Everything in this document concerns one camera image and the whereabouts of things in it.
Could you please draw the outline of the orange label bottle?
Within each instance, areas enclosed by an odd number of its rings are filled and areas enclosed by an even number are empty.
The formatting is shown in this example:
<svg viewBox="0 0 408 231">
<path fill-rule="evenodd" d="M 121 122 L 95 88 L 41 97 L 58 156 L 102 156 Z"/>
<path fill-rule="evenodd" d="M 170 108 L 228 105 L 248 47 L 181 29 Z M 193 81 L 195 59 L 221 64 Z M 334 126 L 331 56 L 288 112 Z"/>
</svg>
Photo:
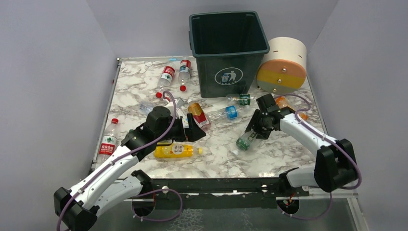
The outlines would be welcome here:
<svg viewBox="0 0 408 231">
<path fill-rule="evenodd" d="M 282 97 L 282 96 L 281 96 L 281 97 L 278 97 L 275 101 L 276 101 L 276 103 L 278 104 L 278 106 L 279 106 L 280 108 L 289 107 L 289 108 L 291 108 L 291 109 L 294 110 L 294 111 L 297 110 L 297 108 L 295 108 L 292 104 L 290 104 L 290 103 L 286 100 L 285 97 Z M 304 113 L 304 112 L 299 112 L 299 113 L 298 113 L 298 116 L 299 116 L 300 118 L 302 118 L 303 120 L 305 120 L 305 121 L 307 121 L 308 118 L 309 118 L 309 116 L 308 116 L 306 113 Z"/>
</svg>

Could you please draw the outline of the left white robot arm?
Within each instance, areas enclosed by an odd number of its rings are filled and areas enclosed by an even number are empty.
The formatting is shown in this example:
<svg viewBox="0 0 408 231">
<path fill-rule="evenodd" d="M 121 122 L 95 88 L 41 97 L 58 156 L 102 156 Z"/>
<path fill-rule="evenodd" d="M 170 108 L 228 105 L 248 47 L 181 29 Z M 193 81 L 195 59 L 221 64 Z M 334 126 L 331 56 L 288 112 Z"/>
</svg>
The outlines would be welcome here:
<svg viewBox="0 0 408 231">
<path fill-rule="evenodd" d="M 53 195 L 54 210 L 58 216 L 57 227 L 65 224 L 69 231 L 88 231 L 106 210 L 130 197 L 149 199 L 146 205 L 133 207 L 135 216 L 145 220 L 143 212 L 154 208 L 158 193 L 172 192 L 179 201 L 178 213 L 182 212 L 183 199 L 171 188 L 157 188 L 152 179 L 142 170 L 133 171 L 122 183 L 115 181 L 128 169 L 135 166 L 158 147 L 162 141 L 195 142 L 206 136 L 191 113 L 176 116 L 176 109 L 155 107 L 148 113 L 143 124 L 130 131 L 121 145 L 102 165 L 70 189 L 59 188 Z"/>
</svg>

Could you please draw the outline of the green tea bottle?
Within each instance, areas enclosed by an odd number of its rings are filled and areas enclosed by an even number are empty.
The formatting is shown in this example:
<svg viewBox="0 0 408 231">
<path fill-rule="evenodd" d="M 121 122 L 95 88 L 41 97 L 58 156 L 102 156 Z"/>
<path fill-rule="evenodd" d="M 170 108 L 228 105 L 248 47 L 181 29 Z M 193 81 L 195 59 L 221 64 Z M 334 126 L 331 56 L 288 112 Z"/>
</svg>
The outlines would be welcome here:
<svg viewBox="0 0 408 231">
<path fill-rule="evenodd" d="M 235 146 L 232 148 L 231 152 L 238 155 L 242 152 L 248 151 L 256 138 L 257 133 L 253 129 L 244 133 L 236 140 Z"/>
</svg>

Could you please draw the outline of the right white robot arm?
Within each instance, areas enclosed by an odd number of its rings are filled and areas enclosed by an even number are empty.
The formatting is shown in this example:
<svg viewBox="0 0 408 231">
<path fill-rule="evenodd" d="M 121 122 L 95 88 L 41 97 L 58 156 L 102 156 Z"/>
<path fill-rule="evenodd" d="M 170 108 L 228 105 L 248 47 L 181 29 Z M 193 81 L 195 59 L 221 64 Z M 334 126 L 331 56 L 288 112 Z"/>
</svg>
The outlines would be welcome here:
<svg viewBox="0 0 408 231">
<path fill-rule="evenodd" d="M 258 139 L 268 139 L 274 130 L 282 131 L 315 156 L 314 167 L 288 170 L 279 175 L 285 190 L 299 187 L 317 187 L 330 193 L 336 189 L 351 189 L 350 183 L 361 183 L 354 149 L 347 139 L 337 140 L 320 132 L 301 119 L 297 113 L 284 107 L 275 111 L 256 109 L 245 131 L 254 131 Z"/>
</svg>

